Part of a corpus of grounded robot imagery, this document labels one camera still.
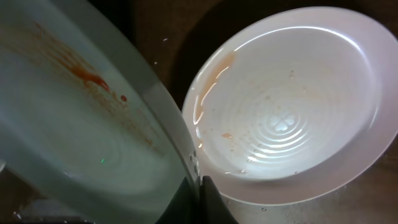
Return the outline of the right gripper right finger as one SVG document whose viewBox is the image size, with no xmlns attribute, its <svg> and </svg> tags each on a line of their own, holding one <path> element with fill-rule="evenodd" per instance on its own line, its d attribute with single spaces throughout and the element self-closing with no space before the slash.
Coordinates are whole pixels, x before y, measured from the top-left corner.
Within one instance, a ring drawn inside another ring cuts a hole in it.
<svg viewBox="0 0 398 224">
<path fill-rule="evenodd" d="M 228 210 L 210 176 L 203 176 L 200 186 L 201 224 L 238 224 Z"/>
</svg>

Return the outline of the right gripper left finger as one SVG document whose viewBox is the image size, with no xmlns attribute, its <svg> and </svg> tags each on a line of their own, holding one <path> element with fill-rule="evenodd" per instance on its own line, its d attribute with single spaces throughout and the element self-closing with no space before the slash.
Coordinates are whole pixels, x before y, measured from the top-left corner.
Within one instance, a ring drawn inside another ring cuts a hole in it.
<svg viewBox="0 0 398 224">
<path fill-rule="evenodd" d="M 156 224 L 194 224 L 196 198 L 186 178 Z"/>
</svg>

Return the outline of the pale blue plate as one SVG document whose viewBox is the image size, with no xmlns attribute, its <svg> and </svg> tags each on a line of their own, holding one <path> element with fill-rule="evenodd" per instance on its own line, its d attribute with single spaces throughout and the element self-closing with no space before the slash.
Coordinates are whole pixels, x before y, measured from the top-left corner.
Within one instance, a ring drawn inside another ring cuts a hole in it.
<svg viewBox="0 0 398 224">
<path fill-rule="evenodd" d="M 149 64 L 88 1 L 1 2 L 1 158 L 96 223 L 156 223 L 196 153 Z"/>
</svg>

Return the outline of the pink white plate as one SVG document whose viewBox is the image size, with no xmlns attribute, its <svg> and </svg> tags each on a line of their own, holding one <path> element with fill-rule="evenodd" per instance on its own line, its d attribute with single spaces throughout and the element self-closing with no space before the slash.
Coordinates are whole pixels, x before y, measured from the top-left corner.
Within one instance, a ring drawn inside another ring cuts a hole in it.
<svg viewBox="0 0 398 224">
<path fill-rule="evenodd" d="M 302 7 L 232 36 L 183 104 L 201 175 L 222 195 L 286 205 L 355 179 L 397 136 L 397 38 L 338 7 Z"/>
</svg>

